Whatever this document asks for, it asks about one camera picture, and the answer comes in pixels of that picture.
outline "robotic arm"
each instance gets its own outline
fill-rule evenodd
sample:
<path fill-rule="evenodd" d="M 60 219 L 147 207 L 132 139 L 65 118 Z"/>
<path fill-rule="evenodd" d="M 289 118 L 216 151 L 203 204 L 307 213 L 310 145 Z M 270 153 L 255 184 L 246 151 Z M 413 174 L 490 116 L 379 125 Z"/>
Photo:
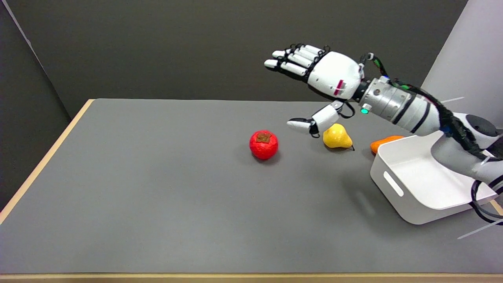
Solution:
<path fill-rule="evenodd" d="M 432 146 L 432 156 L 446 168 L 469 176 L 472 186 L 472 207 L 487 222 L 494 222 L 481 212 L 501 219 L 500 215 L 484 210 L 476 202 L 481 182 L 497 194 L 503 193 L 503 160 L 484 153 L 498 140 L 499 135 L 489 121 L 470 114 L 453 113 L 426 91 L 398 80 L 390 80 L 382 62 L 368 53 L 356 63 L 351 58 L 306 44 L 292 44 L 283 51 L 273 52 L 264 62 L 272 70 L 306 82 L 314 92 L 332 102 L 315 112 L 311 118 L 293 118 L 287 124 L 292 129 L 320 137 L 339 118 L 349 100 L 358 102 L 361 112 L 372 112 L 411 133 L 425 136 L 441 130 L 443 136 Z M 378 79 L 365 78 L 363 69 L 373 62 L 381 72 Z"/>

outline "red fruit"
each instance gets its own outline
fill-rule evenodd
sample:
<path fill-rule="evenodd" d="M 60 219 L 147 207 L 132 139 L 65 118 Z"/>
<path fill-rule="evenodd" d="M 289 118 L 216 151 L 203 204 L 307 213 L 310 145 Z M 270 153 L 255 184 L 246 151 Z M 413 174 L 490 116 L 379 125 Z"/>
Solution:
<path fill-rule="evenodd" d="M 269 159 L 278 152 L 278 138 L 268 130 L 256 131 L 250 138 L 250 150 L 258 159 Z"/>

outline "fake fruit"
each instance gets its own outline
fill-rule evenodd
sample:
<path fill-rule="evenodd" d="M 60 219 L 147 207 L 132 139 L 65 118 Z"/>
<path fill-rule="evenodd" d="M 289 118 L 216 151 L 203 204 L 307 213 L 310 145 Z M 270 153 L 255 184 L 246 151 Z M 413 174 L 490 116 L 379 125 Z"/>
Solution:
<path fill-rule="evenodd" d="M 323 142 L 331 149 L 351 148 L 353 141 L 349 137 L 346 129 L 341 124 L 334 124 L 323 133 Z"/>
<path fill-rule="evenodd" d="M 278 138 L 268 130 L 256 131 L 250 137 L 250 150 L 258 159 L 266 160 L 278 152 Z"/>
<path fill-rule="evenodd" d="M 401 138 L 404 138 L 404 136 L 401 136 L 401 135 L 392 135 L 392 136 L 389 136 L 387 138 L 376 140 L 375 142 L 373 142 L 373 143 L 370 144 L 370 150 L 372 150 L 372 152 L 374 154 L 377 154 L 377 150 L 379 149 L 379 147 L 382 144 L 385 144 L 385 143 L 388 143 L 388 142 L 392 142 L 394 140 L 401 139 Z"/>

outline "dark gray wall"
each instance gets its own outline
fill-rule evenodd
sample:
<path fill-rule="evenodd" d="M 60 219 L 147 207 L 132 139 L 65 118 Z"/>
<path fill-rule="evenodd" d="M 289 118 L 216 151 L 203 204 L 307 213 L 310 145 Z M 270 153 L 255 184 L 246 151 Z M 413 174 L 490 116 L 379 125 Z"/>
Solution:
<path fill-rule="evenodd" d="M 299 41 L 421 85 L 466 2 L 8 0 L 71 115 L 99 97 L 319 100 L 263 67 Z"/>
<path fill-rule="evenodd" d="M 0 209 L 68 125 L 54 88 L 0 3 Z"/>

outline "table surface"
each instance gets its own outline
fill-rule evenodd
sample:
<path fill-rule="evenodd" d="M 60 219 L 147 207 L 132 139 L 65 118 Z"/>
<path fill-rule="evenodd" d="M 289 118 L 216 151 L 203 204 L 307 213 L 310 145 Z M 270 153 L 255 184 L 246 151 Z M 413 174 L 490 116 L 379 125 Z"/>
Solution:
<path fill-rule="evenodd" d="M 0 273 L 503 273 L 499 228 L 409 224 L 373 183 L 369 144 L 407 132 L 341 119 L 353 152 L 286 126 L 324 105 L 95 100 L 1 224 Z"/>

